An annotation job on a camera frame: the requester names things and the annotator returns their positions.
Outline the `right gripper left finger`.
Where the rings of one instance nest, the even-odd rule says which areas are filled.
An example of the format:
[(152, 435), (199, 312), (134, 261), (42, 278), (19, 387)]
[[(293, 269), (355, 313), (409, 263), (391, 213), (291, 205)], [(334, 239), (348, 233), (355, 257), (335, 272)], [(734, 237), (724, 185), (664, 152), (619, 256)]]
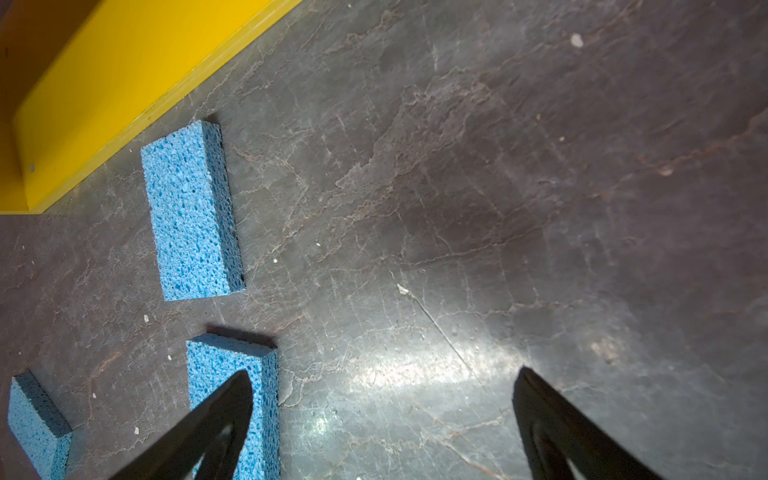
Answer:
[(115, 479), (231, 479), (253, 412), (248, 372), (239, 370)]

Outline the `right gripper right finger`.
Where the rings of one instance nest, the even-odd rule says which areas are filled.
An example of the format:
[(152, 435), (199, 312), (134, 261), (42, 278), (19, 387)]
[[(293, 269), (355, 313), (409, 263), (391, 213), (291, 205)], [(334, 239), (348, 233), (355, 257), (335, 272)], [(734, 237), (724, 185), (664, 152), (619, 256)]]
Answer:
[(534, 479), (657, 479), (533, 369), (515, 380), (512, 404)]

